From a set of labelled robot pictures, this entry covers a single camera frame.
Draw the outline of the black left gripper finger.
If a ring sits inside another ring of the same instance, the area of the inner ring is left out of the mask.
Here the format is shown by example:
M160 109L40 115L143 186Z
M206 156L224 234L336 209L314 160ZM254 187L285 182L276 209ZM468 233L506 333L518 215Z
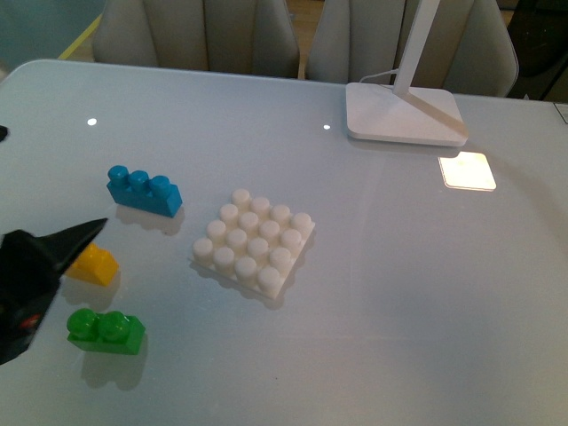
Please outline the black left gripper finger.
M1 238L1 362L25 352L56 296L60 278L102 231L100 218L44 236Z
M0 126L0 141L4 141L7 136L8 136L8 129L5 126L1 125Z

